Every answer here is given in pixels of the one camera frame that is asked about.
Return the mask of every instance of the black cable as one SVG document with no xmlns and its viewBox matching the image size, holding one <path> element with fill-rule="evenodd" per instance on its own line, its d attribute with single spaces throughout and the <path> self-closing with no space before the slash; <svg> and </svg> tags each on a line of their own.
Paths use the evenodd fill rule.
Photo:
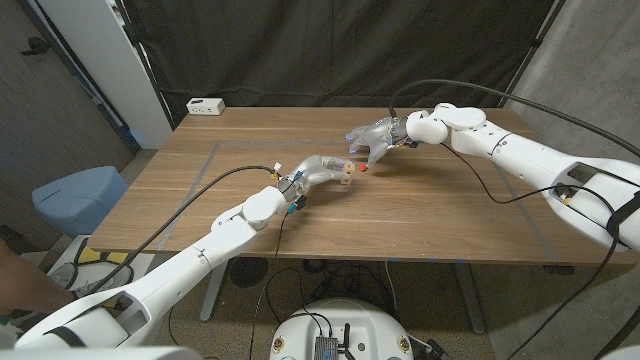
<svg viewBox="0 0 640 360">
<path fill-rule="evenodd" d="M 173 336 L 173 330 L 171 328 L 171 317 L 173 316 L 173 307 L 171 308 L 171 310 L 169 311 L 169 336 L 171 337 L 171 340 L 173 341 L 174 344 L 176 344 L 176 346 L 184 346 L 182 344 L 180 344 L 178 342 L 178 340 L 176 340 L 176 337 Z M 214 359 L 214 360 L 221 360 L 219 357 L 211 355 L 211 356 L 205 356 L 203 359 Z"/>
<path fill-rule="evenodd" d="M 348 281 L 352 281 L 353 282 L 358 282 L 357 277 L 365 277 L 365 278 L 370 278 L 372 279 L 375 283 L 378 284 L 379 289 L 381 290 L 381 293 L 386 295 L 386 296 L 382 296 L 382 303 L 384 306 L 380 306 L 383 308 L 386 308 L 387 313 L 391 314 L 394 318 L 397 317 L 396 311 L 393 307 L 393 297 L 391 295 L 391 291 L 389 290 L 389 288 L 386 286 L 386 284 L 380 280 L 379 277 L 375 276 L 375 274 L 371 271 L 371 269 L 368 266 L 365 265 L 361 265 L 359 262 L 357 263 L 357 265 L 354 267 L 353 264 L 351 263 L 351 261 L 339 261 L 339 262 L 331 262 L 328 263 L 328 265 L 338 265 L 338 267 L 334 270 L 325 268 L 324 270 L 324 277 L 325 277 L 325 281 L 329 284 L 330 289 L 332 289 L 335 293 L 337 293 L 338 295 L 344 296 L 344 295 L 350 295 L 350 296 L 355 296 L 358 299 L 364 300 L 370 304 L 375 304 L 376 302 L 372 301 L 371 299 L 367 298 L 366 296 L 364 296 L 360 291 L 360 286 L 359 284 L 357 285 L 352 285 L 351 287 L 347 286 L 347 282 Z M 361 269 L 365 269 L 367 270 L 368 273 L 362 273 L 360 270 Z M 342 269 L 349 269 L 350 272 L 343 274 L 341 272 Z M 343 279 L 343 288 L 344 290 L 341 290 L 339 288 L 337 288 L 336 286 L 333 285 L 333 279 L 335 277 L 340 277 L 340 278 L 344 278 Z"/>
<path fill-rule="evenodd" d="M 278 251 L 280 251 L 280 240 L 282 240 L 282 228 L 284 227 L 284 221 L 287 219 L 287 216 L 289 216 L 289 212 L 284 213 L 284 217 L 282 218 L 282 224 L 280 224 L 280 234 L 278 235 L 278 246 L 276 247 L 276 254 L 274 255 L 275 259 L 278 258 Z"/>
<path fill-rule="evenodd" d="M 307 300 L 304 297 L 304 292 L 302 291 L 302 274 L 300 273 L 300 271 L 298 269 L 294 269 L 292 267 L 288 267 L 288 268 L 284 268 L 278 272 L 276 272 L 275 274 L 271 275 L 271 277 L 269 278 L 269 281 L 267 281 L 267 283 L 264 285 L 264 287 L 262 288 L 262 291 L 260 292 L 260 297 L 258 297 L 258 302 L 256 303 L 256 310 L 255 313 L 253 314 L 253 326 L 251 329 L 251 342 L 249 343 L 249 360 L 251 360 L 252 356 L 253 356 L 253 340 L 255 337 L 255 331 L 256 331 L 256 320 L 258 319 L 258 310 L 260 310 L 260 302 L 262 300 L 262 296 L 267 295 L 267 302 L 269 299 L 269 284 L 271 284 L 271 281 L 278 276 L 279 274 L 285 272 L 285 271 L 289 271 L 289 270 L 293 270 L 298 274 L 298 279 L 299 279 L 299 284 L 300 284 L 300 296 L 302 297 L 302 301 L 303 303 L 306 304 Z M 304 309 L 304 311 L 309 314 L 309 311 L 307 311 L 307 309 L 304 307 L 304 305 L 302 306 L 302 309 Z M 280 321 L 280 318 L 278 318 L 278 315 L 276 314 L 275 310 L 273 308 L 271 308 L 271 311 L 273 313 L 273 315 L 276 317 L 276 319 L 278 320 L 278 324 L 282 324 L 282 322 Z M 315 320 L 316 324 L 318 325 L 318 328 L 320 329 L 320 336 L 322 336 L 322 326 L 320 326 L 320 323 L 318 322 L 318 319 L 315 318 L 314 315 L 310 315 L 313 320 Z"/>
<path fill-rule="evenodd" d="M 122 268 L 124 268 L 125 266 L 131 264 L 133 259 L 138 254 L 140 254 L 140 252 L 142 250 L 144 250 L 144 248 L 146 248 L 147 245 L 149 245 L 155 238 L 157 238 L 158 235 L 160 235 L 167 228 L 167 226 L 169 226 L 169 224 L 171 224 L 184 211 L 184 209 L 186 209 L 189 205 L 191 205 L 191 203 L 194 202 L 198 197 L 200 197 L 200 195 L 204 194 L 205 191 L 209 190 L 209 188 L 211 188 L 218 181 L 224 179 L 225 177 L 227 177 L 227 176 L 229 176 L 229 175 L 231 175 L 233 173 L 236 173 L 236 172 L 239 172 L 239 171 L 244 171 L 244 170 L 266 170 L 266 171 L 270 172 L 271 174 L 275 173 L 278 176 L 280 176 L 280 174 L 278 174 L 274 169 L 266 167 L 266 166 L 259 166 L 259 165 L 242 166 L 242 167 L 239 167 L 239 168 L 235 168 L 233 170 L 229 170 L 226 173 L 218 176 L 213 181 L 211 181 L 209 184 L 207 184 L 207 186 L 203 187 L 202 190 L 198 191 L 189 200 L 187 200 L 187 202 L 185 202 L 173 215 L 171 215 L 169 220 L 167 220 L 164 223 L 164 225 L 162 225 L 158 230 L 156 230 L 156 232 L 154 232 L 153 235 L 151 235 L 149 237 L 149 239 L 147 239 L 147 241 L 142 243 L 142 245 L 140 245 L 134 252 L 129 254 L 129 256 L 127 256 L 125 261 L 120 263 L 120 265 L 116 266 L 115 269 L 113 269 L 107 276 L 105 276 L 102 280 L 100 280 L 100 282 L 98 282 L 93 288 L 91 288 L 91 290 L 89 290 L 89 292 L 85 296 L 91 295 L 91 294 L 95 293 L 96 291 L 98 291 L 98 289 L 102 285 L 106 284 L 107 281 L 109 281 L 109 279 L 111 279 L 113 276 L 115 276 L 115 274 L 117 274 L 118 271 L 122 270 Z"/>
<path fill-rule="evenodd" d="M 605 345 L 605 347 L 600 350 L 598 355 L 596 355 L 596 359 L 600 359 L 603 356 L 607 355 L 611 351 L 615 350 L 624 339 L 627 338 L 631 334 L 631 332 L 640 324 L 640 306 L 634 311 L 629 320 L 624 324 L 622 329 L 616 333 L 616 335 Z"/>
<path fill-rule="evenodd" d="M 532 108 L 544 111 L 548 114 L 557 116 L 565 121 L 568 121 L 572 124 L 578 125 L 584 129 L 587 129 L 591 132 L 594 132 L 604 138 L 607 138 L 609 140 L 611 140 L 612 142 L 622 146 L 623 148 L 627 149 L 629 152 L 633 153 L 634 155 L 636 155 L 637 157 L 640 158 L 640 149 L 638 149 L 637 147 L 635 147 L 633 144 L 619 138 L 616 135 L 611 134 L 608 131 L 602 130 L 599 127 L 595 126 L 595 125 L 591 125 L 585 121 L 582 121 L 578 118 L 575 118 L 571 115 L 567 115 L 563 112 L 560 112 L 558 110 L 554 110 L 550 107 L 544 106 L 542 104 L 538 104 L 536 102 L 533 102 L 531 100 L 527 100 L 527 99 L 523 99 L 521 97 L 515 96 L 515 95 L 511 95 L 511 94 L 507 94 L 505 92 L 502 91 L 498 91 L 498 90 L 494 90 L 485 86 L 481 86 L 481 85 L 476 85 L 476 84 L 472 84 L 469 82 L 464 82 L 464 81 L 456 81 L 456 80 L 445 80 L 445 79 L 426 79 L 426 80 L 418 80 L 418 81 L 414 81 L 411 84 L 405 85 L 402 88 L 400 88 L 398 91 L 396 91 L 392 96 L 391 99 L 389 99 L 389 113 L 391 114 L 392 117 L 397 117 L 396 116 L 396 112 L 393 109 L 393 103 L 396 99 L 396 97 L 398 95 L 400 95 L 401 93 L 403 93 L 404 91 L 415 87 L 415 86 L 419 86 L 419 85 L 424 85 L 424 84 L 449 84 L 449 85 L 457 85 L 457 86 L 462 86 L 462 87 L 467 87 L 467 88 L 471 88 L 471 89 L 477 89 L 477 90 L 482 90 L 484 92 L 490 93 L 490 94 L 494 94 L 494 95 L 498 95 L 498 96 L 502 96 L 505 97 L 507 99 L 511 99 L 513 101 L 517 101 L 519 103 L 525 104 L 525 105 L 529 105 Z"/>
<path fill-rule="evenodd" d="M 498 204 L 510 204 L 512 202 L 518 201 L 518 200 L 522 200 L 526 197 L 529 197 L 531 195 L 535 195 L 538 193 L 541 193 L 543 191 L 547 191 L 547 190 L 552 190 L 552 189 L 558 189 L 558 188 L 573 188 L 573 189 L 580 189 L 580 190 L 585 190 L 587 192 L 589 192 L 590 194 L 594 195 L 595 197 L 597 197 L 598 199 L 600 199 L 600 201 L 602 201 L 607 208 L 609 209 L 609 211 L 611 212 L 611 214 L 613 214 L 615 212 L 615 210 L 613 209 L 613 207 L 611 206 L 611 204 L 609 204 L 609 202 L 602 197 L 602 195 L 598 194 L 597 192 L 583 187 L 583 186 L 578 186 L 578 185 L 554 185 L 554 186 L 547 186 L 545 188 L 542 189 L 538 189 L 535 191 L 532 191 L 530 193 L 515 197 L 511 200 L 507 200 L 507 201 L 500 201 L 495 199 L 491 193 L 489 192 L 489 190 L 487 189 L 487 186 L 484 184 L 484 181 L 482 180 L 482 178 L 480 177 L 480 175 L 478 174 L 478 172 L 473 168 L 473 166 L 471 166 L 471 164 L 469 164 L 469 162 L 467 162 L 462 156 L 460 156 L 457 152 L 455 152 L 453 149 L 451 149 L 449 146 L 442 144 L 442 146 L 446 147 L 447 149 L 449 149 L 449 151 L 451 151 L 454 155 L 456 155 L 460 160 L 462 160 L 468 167 L 469 169 L 471 169 L 471 171 L 473 171 L 473 173 L 476 175 L 476 177 L 478 178 L 478 180 L 480 180 L 480 183 L 482 184 L 482 187 L 484 188 L 484 191 L 487 193 L 487 195 L 489 195 L 489 198 L 491 198 L 491 200 L 493 200 L 494 202 L 498 203 Z M 567 304 L 569 304 L 573 299 L 575 299 L 578 295 L 580 295 L 581 293 L 583 293 L 594 281 L 595 279 L 598 277 L 598 275 L 600 275 L 600 273 L 602 272 L 602 270 L 604 269 L 604 267 L 607 265 L 607 263 L 609 262 L 609 260 L 611 259 L 611 256 L 613 256 L 613 252 L 616 248 L 616 245 L 620 242 L 619 239 L 619 228 L 618 226 L 616 226 L 616 229 L 613 232 L 613 241 L 611 242 L 611 246 L 609 247 L 609 251 L 607 252 L 607 255 L 605 256 L 604 260 L 602 260 L 602 263 L 600 263 L 600 266 L 598 266 L 598 268 L 596 269 L 596 271 L 593 273 L 593 275 L 591 275 L 591 278 L 580 288 L 578 289 L 576 292 L 574 292 L 571 296 L 569 296 L 562 304 L 560 304 L 560 306 L 558 306 L 556 308 L 556 310 L 549 315 L 549 317 L 547 317 L 547 319 L 542 323 L 542 325 L 540 325 L 538 327 L 538 329 L 536 329 L 536 331 L 533 332 L 533 334 L 531 334 L 531 336 L 529 336 L 529 338 L 527 340 L 525 340 L 513 353 L 511 353 L 511 355 L 509 355 L 509 357 L 507 358 L 507 360 L 513 358 L 520 350 L 522 350 L 522 348 L 524 348 L 531 340 L 533 340 L 534 337 L 536 337 L 536 335 L 538 335 L 540 333 L 540 331 L 542 331 L 542 329 L 565 307 L 567 306 Z"/>
<path fill-rule="evenodd" d="M 322 314 L 305 312 L 305 313 L 300 313 L 300 314 L 294 314 L 294 315 L 291 315 L 291 316 L 289 316 L 289 317 L 287 318 L 287 320 L 289 320 L 289 319 L 293 319 L 293 318 L 297 318 L 297 317 L 300 317 L 300 316 L 307 316 L 307 315 L 309 315 L 309 316 L 311 316 L 311 317 L 319 316 L 319 317 L 323 318 L 323 319 L 324 319 L 324 321 L 326 321 L 326 322 L 327 322 L 327 325 L 329 325 L 329 337 L 332 337 L 332 336 L 333 336 L 333 326 L 331 326 L 331 323 L 329 322 L 329 319 L 327 319 L 327 318 L 326 318 L 324 315 L 322 315 Z"/>
</svg>

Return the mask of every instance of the black backdrop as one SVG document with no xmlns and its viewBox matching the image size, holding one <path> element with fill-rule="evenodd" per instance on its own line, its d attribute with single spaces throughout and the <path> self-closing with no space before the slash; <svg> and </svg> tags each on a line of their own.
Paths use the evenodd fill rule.
<svg viewBox="0 0 640 360">
<path fill-rule="evenodd" d="M 386 106 L 424 78 L 504 90 L 553 0 L 129 0 L 140 42 L 176 123 L 192 97 L 227 106 Z M 453 87 L 398 106 L 496 106 Z"/>
</svg>

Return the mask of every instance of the wire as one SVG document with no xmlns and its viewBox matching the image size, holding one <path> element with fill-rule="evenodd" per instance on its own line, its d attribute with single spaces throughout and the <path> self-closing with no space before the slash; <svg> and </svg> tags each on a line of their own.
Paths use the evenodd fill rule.
<svg viewBox="0 0 640 360">
<path fill-rule="evenodd" d="M 178 342 L 178 340 L 176 340 L 176 337 L 173 335 L 173 330 L 171 328 L 171 317 L 173 316 L 173 307 L 171 308 L 171 310 L 169 311 L 169 336 L 171 337 L 171 340 L 173 341 L 174 344 L 176 344 L 176 346 L 184 346 L 182 344 L 180 344 Z M 204 359 L 215 359 L 215 360 L 220 360 L 219 357 L 211 355 L 211 356 L 205 356 Z"/>
<path fill-rule="evenodd" d="M 391 293 L 393 294 L 393 308 L 398 312 L 398 302 L 396 300 L 396 291 L 393 289 L 393 282 L 391 281 L 391 275 L 389 275 L 388 261 L 384 262 L 384 269 L 387 271 L 387 278 L 389 279 L 389 285 L 391 286 Z"/>
<path fill-rule="evenodd" d="M 394 318 L 397 318 L 397 312 L 395 311 L 395 308 L 393 306 L 393 296 L 391 295 L 391 291 L 389 290 L 387 285 L 382 280 L 380 280 L 380 277 L 376 276 L 368 266 L 361 265 L 359 261 L 357 262 L 357 264 L 358 265 L 355 267 L 357 269 L 357 272 L 355 272 L 352 261 L 327 262 L 327 265 L 338 265 L 337 268 L 334 270 L 330 270 L 328 268 L 325 268 L 324 270 L 325 281 L 329 284 L 330 289 L 332 289 L 333 291 L 335 291 L 337 294 L 341 296 L 344 296 L 344 295 L 355 296 L 356 298 L 364 300 L 370 304 L 376 304 L 376 302 L 362 295 L 362 293 L 360 292 L 358 277 L 370 278 L 375 283 L 378 284 L 379 289 L 381 291 L 382 303 L 384 306 L 380 306 L 380 307 L 381 308 L 386 307 L 387 313 L 391 314 Z M 351 272 L 342 273 L 341 271 L 342 269 L 350 269 Z M 344 290 L 338 289 L 336 286 L 333 285 L 333 279 L 335 277 L 344 278 L 343 280 Z"/>
<path fill-rule="evenodd" d="M 303 303 L 307 302 L 307 300 L 304 297 L 304 293 L 302 291 L 302 274 L 300 273 L 300 270 L 292 268 L 292 267 L 288 267 L 288 268 L 284 268 L 284 269 L 276 272 L 275 274 L 271 275 L 271 277 L 269 278 L 269 281 L 267 281 L 267 283 L 262 288 L 262 291 L 260 292 L 260 297 L 258 297 L 258 302 L 256 303 L 256 310 L 255 310 L 255 313 L 253 315 L 253 326 L 251 328 L 251 342 L 249 343 L 249 360 L 251 360 L 251 358 L 253 356 L 253 340 L 255 338 L 256 320 L 258 319 L 258 310 L 260 310 L 260 302 L 262 300 L 262 296 L 266 294 L 267 303 L 269 303 L 269 284 L 271 284 L 271 281 L 276 276 L 278 276 L 279 274 L 281 274 L 281 273 L 283 273 L 285 271 L 289 271 L 289 270 L 293 270 L 296 273 L 298 273 L 298 279 L 299 279 L 299 284 L 300 284 L 300 296 L 302 297 Z M 271 307 L 271 304 L 269 304 L 269 307 L 271 308 L 271 312 L 275 316 L 276 320 L 278 320 L 278 324 L 282 324 L 282 322 L 280 321 L 280 318 L 278 318 L 278 315 L 276 314 L 275 310 L 273 309 L 273 307 Z M 322 336 L 322 326 L 320 326 L 320 323 L 318 322 L 318 319 L 316 319 L 313 314 L 309 313 L 309 311 L 307 311 L 307 309 L 304 307 L 304 305 L 302 305 L 302 309 L 304 309 L 305 313 L 310 314 L 310 316 L 313 318 L 313 320 L 315 320 L 316 324 L 318 325 L 318 328 L 320 329 L 320 336 Z"/>
<path fill-rule="evenodd" d="M 453 149 L 451 149 L 450 147 L 448 147 L 445 144 L 442 144 L 444 147 L 446 147 L 447 149 L 449 149 L 449 151 L 451 151 L 453 154 L 455 154 L 460 160 L 462 160 L 468 167 L 469 169 L 471 169 L 471 171 L 473 171 L 473 173 L 476 175 L 476 177 L 478 178 L 478 180 L 480 180 L 480 183 L 482 184 L 482 187 L 484 188 L 484 191 L 487 193 L 487 195 L 489 195 L 489 198 L 491 198 L 491 200 L 493 200 L 494 202 L 498 203 L 498 204 L 510 204 L 512 202 L 518 201 L 518 200 L 522 200 L 526 197 L 529 197 L 531 195 L 535 195 L 538 193 L 541 193 L 543 191 L 547 191 L 547 190 L 552 190 L 552 189 L 558 189 L 558 188 L 574 188 L 574 189 L 580 189 L 580 190 L 585 190 L 587 192 L 589 192 L 590 194 L 594 195 L 595 197 L 597 197 L 598 199 L 600 199 L 600 201 L 602 201 L 607 208 L 609 209 L 609 211 L 611 212 L 611 214 L 613 214 L 615 212 L 615 210 L 613 209 L 613 207 L 611 206 L 611 204 L 609 204 L 609 202 L 602 197 L 602 195 L 598 194 L 597 192 L 583 187 L 583 186 L 578 186 L 578 185 L 554 185 L 554 186 L 547 186 L 545 188 L 542 189 L 538 189 L 536 191 L 532 191 L 530 193 L 524 194 L 522 196 L 518 196 L 515 197 L 511 200 L 507 200 L 507 201 L 500 201 L 495 199 L 491 193 L 489 192 L 489 190 L 487 189 L 487 186 L 485 185 L 484 181 L 482 180 L 482 178 L 480 177 L 480 175 L 478 174 L 478 172 L 473 168 L 473 166 L 471 166 L 471 164 L 469 164 L 469 162 L 467 162 L 464 158 L 462 158 L 462 156 L 460 156 L 457 152 L 455 152 Z M 607 265 L 607 263 L 609 262 L 609 260 L 611 259 L 611 256 L 613 256 L 613 252 L 616 248 L 616 245 L 618 243 L 620 243 L 620 239 L 619 239 L 619 229 L 618 226 L 616 226 L 615 230 L 613 231 L 613 241 L 611 242 L 611 246 L 609 247 L 609 251 L 607 252 L 607 255 L 605 256 L 604 260 L 602 260 L 602 263 L 600 263 L 600 266 L 598 266 L 598 268 L 596 269 L 596 271 L 593 273 L 593 275 L 591 275 L 591 278 L 580 288 L 578 289 L 576 292 L 574 292 L 571 296 L 569 296 L 562 304 L 560 304 L 560 306 L 558 306 L 556 308 L 556 310 L 549 315 L 549 317 L 547 317 L 547 319 L 542 323 L 542 325 L 540 325 L 538 327 L 538 329 L 536 329 L 536 331 L 533 332 L 533 334 L 531 334 L 531 336 L 529 336 L 529 338 L 527 340 L 525 340 L 513 353 L 511 353 L 511 355 L 507 358 L 511 359 L 513 358 L 520 350 L 522 350 L 522 348 L 524 348 L 531 340 L 533 340 L 534 337 L 536 337 L 536 335 L 538 335 L 540 333 L 540 331 L 542 331 L 542 329 L 565 307 L 567 306 L 567 304 L 569 304 L 573 299 L 575 299 L 578 295 L 580 295 L 581 293 L 583 293 L 594 281 L 595 279 L 598 277 L 598 275 L 600 275 L 600 273 L 602 272 L 602 270 L 604 269 L 604 267 Z"/>
<path fill-rule="evenodd" d="M 417 342 L 418 344 L 422 344 L 422 345 L 426 346 L 426 347 L 427 347 L 427 348 L 429 348 L 429 349 L 431 349 L 431 348 L 432 348 L 432 347 L 431 347 L 431 345 L 427 344 L 426 342 L 424 342 L 424 341 L 422 341 L 422 340 L 418 339 L 417 337 L 415 337 L 415 336 L 413 336 L 413 335 L 411 335 L 411 334 L 409 334 L 409 333 L 407 333 L 407 336 L 409 337 L 409 339 L 411 339 L 411 340 L 413 340 L 413 341 Z"/>
<path fill-rule="evenodd" d="M 324 319 L 324 321 L 326 321 L 326 322 L 327 322 L 327 325 L 329 325 L 329 337 L 332 337 L 332 336 L 333 336 L 333 326 L 331 326 L 331 323 L 329 322 L 329 319 L 327 319 L 327 318 L 326 318 L 324 315 L 322 315 L 322 314 L 318 314 L 318 313 L 310 313 L 310 312 L 305 312 L 305 313 L 300 313 L 300 314 L 293 314 L 293 315 L 289 316 L 289 317 L 287 318 L 287 320 L 289 320 L 289 319 L 293 319 L 293 318 L 297 318 L 297 317 L 300 317 L 300 316 L 306 316 L 306 315 L 309 315 L 309 316 L 311 316 L 311 317 L 313 317 L 313 316 L 319 316 L 319 317 L 323 318 L 323 319 Z"/>
<path fill-rule="evenodd" d="M 445 79 L 426 79 L 426 80 L 418 80 L 418 81 L 414 81 L 411 84 L 405 85 L 402 88 L 400 88 L 398 91 L 396 91 L 392 96 L 391 99 L 389 99 L 389 113 L 391 114 L 391 117 L 397 117 L 396 116 L 396 112 L 393 109 L 393 103 L 396 99 L 396 97 L 398 97 L 398 95 L 400 95 L 401 93 L 403 93 L 406 90 L 409 90 L 412 87 L 416 87 L 419 85 L 425 85 L 425 84 L 450 84 L 450 85 L 456 85 L 456 86 L 462 86 L 462 87 L 467 87 L 467 88 L 471 88 L 471 89 L 477 89 L 477 90 L 482 90 L 484 92 L 490 93 L 490 94 L 494 94 L 494 95 L 498 95 L 498 96 L 502 96 L 505 97 L 507 99 L 511 99 L 513 101 L 531 106 L 532 108 L 544 111 L 548 114 L 557 116 L 565 121 L 568 121 L 572 124 L 578 125 L 584 129 L 587 129 L 591 132 L 594 132 L 604 138 L 607 138 L 609 140 L 611 140 L 612 142 L 622 146 L 623 148 L 625 148 L 626 150 L 628 150 L 629 152 L 633 153 L 634 155 L 636 155 L 637 157 L 640 158 L 640 149 L 638 149 L 637 147 L 635 147 L 634 145 L 632 145 L 631 143 L 619 138 L 616 135 L 613 135 L 612 133 L 605 131 L 603 129 L 600 129 L 599 127 L 595 126 L 595 125 L 591 125 L 583 120 L 580 120 L 578 118 L 575 118 L 571 115 L 567 115 L 563 112 L 560 112 L 558 110 L 554 110 L 548 106 L 544 106 L 542 104 L 533 102 L 531 100 L 527 100 L 527 99 L 523 99 L 521 97 L 515 96 L 515 95 L 511 95 L 511 94 L 507 94 L 505 92 L 502 91 L 498 91 L 498 90 L 494 90 L 485 86 L 481 86 L 481 85 L 476 85 L 476 84 L 472 84 L 469 82 L 464 82 L 464 81 L 456 81 L 456 80 L 445 80 Z"/>
<path fill-rule="evenodd" d="M 158 230 L 156 230 L 156 232 L 154 232 L 153 235 L 151 235 L 145 242 L 143 242 L 134 252 L 132 252 L 129 256 L 127 256 L 125 261 L 120 263 L 120 265 L 116 266 L 107 276 L 105 276 L 93 288 L 91 288 L 91 290 L 89 290 L 89 292 L 85 296 L 91 295 L 91 294 L 95 293 L 96 291 L 98 291 L 98 289 L 100 289 L 100 287 L 102 285 L 106 284 L 107 281 L 109 281 L 109 279 L 114 277 L 115 274 L 117 274 L 125 266 L 131 264 L 133 259 L 138 254 L 140 254 L 140 252 L 142 252 L 142 250 L 144 250 L 144 248 L 146 248 L 147 245 L 149 245 L 155 238 L 157 238 L 158 235 L 160 235 L 169 226 L 169 224 L 171 224 L 187 207 L 189 207 L 189 205 L 191 205 L 191 203 L 193 203 L 198 197 L 200 197 L 200 195 L 204 194 L 205 191 L 209 190 L 209 188 L 211 188 L 213 185 L 218 183 L 218 181 L 224 179 L 225 177 L 227 177 L 227 176 L 229 176 L 229 175 L 231 175 L 233 173 L 237 173 L 239 171 L 244 171 L 244 170 L 266 170 L 271 174 L 275 173 L 278 176 L 280 176 L 280 174 L 278 174 L 274 169 L 266 167 L 266 166 L 259 166 L 259 165 L 249 165 L 249 166 L 243 166 L 243 167 L 235 168 L 233 170 L 229 170 L 226 173 L 218 176 L 213 181 L 211 181 L 209 184 L 207 184 L 205 187 L 203 187 L 200 191 L 198 191 L 195 195 L 193 195 L 189 200 L 187 200 L 187 202 L 185 202 L 173 215 L 171 215 L 169 220 L 167 220 Z"/>
<path fill-rule="evenodd" d="M 284 227 L 284 221 L 287 219 L 287 216 L 289 216 L 289 212 L 284 213 L 284 217 L 282 218 L 282 224 L 280 224 L 280 234 L 278 235 L 278 246 L 276 247 L 276 254 L 274 255 L 275 259 L 278 258 L 278 251 L 280 250 L 280 240 L 282 240 L 282 228 Z"/>
</svg>

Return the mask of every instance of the white robotic arm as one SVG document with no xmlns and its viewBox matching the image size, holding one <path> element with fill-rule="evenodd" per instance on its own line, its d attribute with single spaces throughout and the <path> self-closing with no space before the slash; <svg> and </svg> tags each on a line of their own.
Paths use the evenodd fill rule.
<svg viewBox="0 0 640 360">
<path fill-rule="evenodd" d="M 640 166 L 613 159 L 583 158 L 561 153 L 548 146 L 511 133 L 486 120 L 477 108 L 438 105 L 406 118 L 385 118 L 354 130 L 352 152 L 360 145 L 371 147 L 369 166 L 387 149 L 410 141 L 442 143 L 451 132 L 452 147 L 464 154 L 483 157 L 518 177 L 535 189 L 550 186 L 581 186 L 600 194 L 614 210 L 640 197 Z M 542 192 L 553 211 L 567 224 L 603 246 L 611 246 L 607 231 L 611 211 L 585 190 L 562 187 Z M 640 251 L 640 211 L 620 224 L 619 238 Z M 616 250 L 626 250 L 617 245 Z"/>
<path fill-rule="evenodd" d="M 348 174 L 337 171 L 344 163 L 334 157 L 307 158 L 280 181 L 279 188 L 268 186 L 224 212 L 209 234 L 149 274 L 131 284 L 74 301 L 34 326 L 15 348 L 115 348 L 142 344 L 173 305 L 216 266 L 241 254 L 274 215 L 287 211 L 287 203 L 297 201 L 311 185 L 348 179 Z M 116 300 L 127 307 L 113 315 L 105 305 Z"/>
</svg>

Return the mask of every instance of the black strap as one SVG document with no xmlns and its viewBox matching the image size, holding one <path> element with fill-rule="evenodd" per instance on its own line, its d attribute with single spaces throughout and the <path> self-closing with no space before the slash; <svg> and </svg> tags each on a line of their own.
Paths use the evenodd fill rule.
<svg viewBox="0 0 640 360">
<path fill-rule="evenodd" d="M 87 347 L 87 345 L 82 342 L 82 340 L 78 337 L 78 335 L 76 335 L 76 333 L 64 326 L 59 326 L 55 329 L 51 329 L 44 334 L 56 335 L 71 347 Z"/>
<path fill-rule="evenodd" d="M 640 191 L 635 193 L 628 203 L 622 205 L 611 215 L 609 221 L 607 221 L 607 231 L 609 234 L 613 236 L 613 232 L 618 228 L 618 226 L 620 226 L 620 224 L 627 220 L 627 218 L 638 209 L 640 209 Z"/>
</svg>

